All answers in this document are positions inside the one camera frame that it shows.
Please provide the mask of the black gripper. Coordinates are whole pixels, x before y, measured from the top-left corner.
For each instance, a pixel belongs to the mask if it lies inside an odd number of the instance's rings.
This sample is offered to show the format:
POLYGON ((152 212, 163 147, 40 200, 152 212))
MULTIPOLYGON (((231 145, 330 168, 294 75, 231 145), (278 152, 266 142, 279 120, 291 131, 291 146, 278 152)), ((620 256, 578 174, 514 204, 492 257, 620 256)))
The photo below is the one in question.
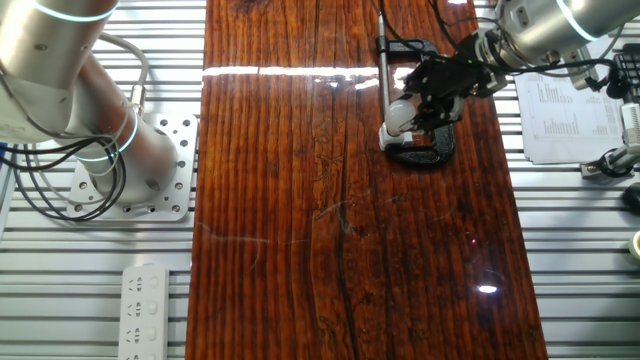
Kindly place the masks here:
POLYGON ((430 102, 422 102, 414 121, 415 128, 425 133, 460 120, 463 99, 486 98, 505 87, 505 74, 480 64, 482 60, 470 47, 463 47, 452 57, 436 51, 428 55, 435 62, 421 62, 405 79, 403 99, 416 94, 430 102))

